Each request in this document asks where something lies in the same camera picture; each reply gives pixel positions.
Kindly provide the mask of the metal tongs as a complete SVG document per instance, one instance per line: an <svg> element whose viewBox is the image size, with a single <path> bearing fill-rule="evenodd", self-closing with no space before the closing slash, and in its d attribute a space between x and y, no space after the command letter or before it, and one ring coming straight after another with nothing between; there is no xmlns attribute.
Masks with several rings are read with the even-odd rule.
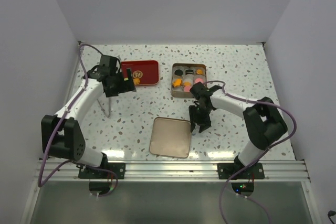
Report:
<svg viewBox="0 0 336 224"><path fill-rule="evenodd" d="M97 99L98 105L106 118L110 118L112 112L112 98L101 96Z"/></svg>

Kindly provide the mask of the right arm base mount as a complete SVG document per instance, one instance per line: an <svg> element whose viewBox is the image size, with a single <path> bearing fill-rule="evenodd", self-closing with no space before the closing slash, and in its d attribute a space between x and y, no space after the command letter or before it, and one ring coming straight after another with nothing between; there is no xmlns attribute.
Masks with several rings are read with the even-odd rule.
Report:
<svg viewBox="0 0 336 224"><path fill-rule="evenodd" d="M264 168L261 163L256 163L252 167L243 167L235 163L217 163L217 173L219 179L228 179L232 175L233 180L237 179L265 179Z"/></svg>

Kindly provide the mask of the square cookie tin box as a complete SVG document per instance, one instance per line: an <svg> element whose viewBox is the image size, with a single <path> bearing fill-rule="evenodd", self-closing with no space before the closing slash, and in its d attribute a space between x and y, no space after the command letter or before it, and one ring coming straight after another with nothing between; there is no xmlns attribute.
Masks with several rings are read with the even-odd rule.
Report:
<svg viewBox="0 0 336 224"><path fill-rule="evenodd" d="M183 75L182 76L176 76L174 74L174 71L177 69L181 69L183 70ZM185 70L186 69L193 69L194 70L194 74L185 74ZM205 72L204 75L198 75L196 74L196 69L203 69L203 71ZM172 66L172 74L171 74L171 95L172 97L175 98L192 98L193 95L189 92L184 92L184 86L183 83L184 82L190 82L192 85L191 87L195 84L195 79L197 78L201 78L204 80L204 82L207 81L207 69L206 66L204 64L200 64L200 63L174 63ZM172 87L172 81L174 79L181 79L182 80L182 85L178 88L173 88Z"/></svg>

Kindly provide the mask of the pink round cookie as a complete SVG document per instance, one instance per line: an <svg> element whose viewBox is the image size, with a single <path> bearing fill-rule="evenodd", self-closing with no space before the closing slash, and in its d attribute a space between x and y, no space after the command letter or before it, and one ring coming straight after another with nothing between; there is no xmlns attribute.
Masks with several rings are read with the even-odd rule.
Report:
<svg viewBox="0 0 336 224"><path fill-rule="evenodd" d="M203 79L201 79L201 78L197 78L197 79L195 79L195 83L204 83L204 80Z"/></svg>
<svg viewBox="0 0 336 224"><path fill-rule="evenodd" d="M189 92L190 89L191 89L191 86L185 86L185 87L184 87L184 92Z"/></svg>

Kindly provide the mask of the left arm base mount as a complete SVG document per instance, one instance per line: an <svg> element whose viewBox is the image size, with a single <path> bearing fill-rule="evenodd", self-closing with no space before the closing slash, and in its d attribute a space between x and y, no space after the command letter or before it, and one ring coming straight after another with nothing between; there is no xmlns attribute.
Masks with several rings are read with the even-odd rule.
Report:
<svg viewBox="0 0 336 224"><path fill-rule="evenodd" d="M120 162L109 162L104 156L99 167L76 163L79 169L80 179L124 179L126 164Z"/></svg>

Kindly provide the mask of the square tin lid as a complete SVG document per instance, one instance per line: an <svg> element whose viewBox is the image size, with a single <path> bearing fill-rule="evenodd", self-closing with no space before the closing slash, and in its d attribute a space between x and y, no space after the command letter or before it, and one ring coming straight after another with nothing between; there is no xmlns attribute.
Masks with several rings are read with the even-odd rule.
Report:
<svg viewBox="0 0 336 224"><path fill-rule="evenodd" d="M154 119L149 151L151 154L187 158L190 152L191 123L187 120Z"/></svg>

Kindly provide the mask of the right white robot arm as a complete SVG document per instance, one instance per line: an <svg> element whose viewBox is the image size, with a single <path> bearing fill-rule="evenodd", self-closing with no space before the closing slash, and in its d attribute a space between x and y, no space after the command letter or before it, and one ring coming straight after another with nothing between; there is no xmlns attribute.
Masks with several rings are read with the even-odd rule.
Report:
<svg viewBox="0 0 336 224"><path fill-rule="evenodd" d="M199 133L208 130L212 126L210 113L218 109L245 121L249 141L234 159L234 172L240 178L250 175L253 171L251 163L288 131L279 107L268 97L247 100L224 92L219 85L207 88L200 82L191 87L190 93L195 98L194 105L188 108L191 131L196 126L199 126Z"/></svg>

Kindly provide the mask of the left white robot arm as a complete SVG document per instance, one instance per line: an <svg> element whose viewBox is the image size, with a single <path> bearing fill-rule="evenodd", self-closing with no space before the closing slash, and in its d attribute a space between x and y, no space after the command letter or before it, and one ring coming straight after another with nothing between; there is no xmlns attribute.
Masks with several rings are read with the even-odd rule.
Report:
<svg viewBox="0 0 336 224"><path fill-rule="evenodd" d="M123 69L121 61L102 55L98 65L87 71L73 97L55 115L45 115L41 121L44 158L63 158L90 167L97 178L104 178L109 165L104 154L86 146L80 128L81 122L102 95L117 97L121 93L135 91L132 71Z"/></svg>

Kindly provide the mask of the orange fish cookie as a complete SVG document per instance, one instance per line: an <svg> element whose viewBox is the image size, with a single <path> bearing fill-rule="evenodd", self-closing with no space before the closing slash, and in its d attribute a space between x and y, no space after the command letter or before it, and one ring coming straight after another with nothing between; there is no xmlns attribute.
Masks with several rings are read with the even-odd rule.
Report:
<svg viewBox="0 0 336 224"><path fill-rule="evenodd" d="M181 79L174 79L172 81L172 87L173 88L178 88L182 85L182 80Z"/></svg>

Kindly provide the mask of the black round cookie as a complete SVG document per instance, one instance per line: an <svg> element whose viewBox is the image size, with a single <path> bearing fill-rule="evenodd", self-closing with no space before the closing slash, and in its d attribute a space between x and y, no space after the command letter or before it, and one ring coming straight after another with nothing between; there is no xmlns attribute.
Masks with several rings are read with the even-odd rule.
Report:
<svg viewBox="0 0 336 224"><path fill-rule="evenodd" d="M176 76L182 76L182 75L183 75L183 70L181 70L181 69L177 69L177 70L174 71L174 74L175 74Z"/></svg>

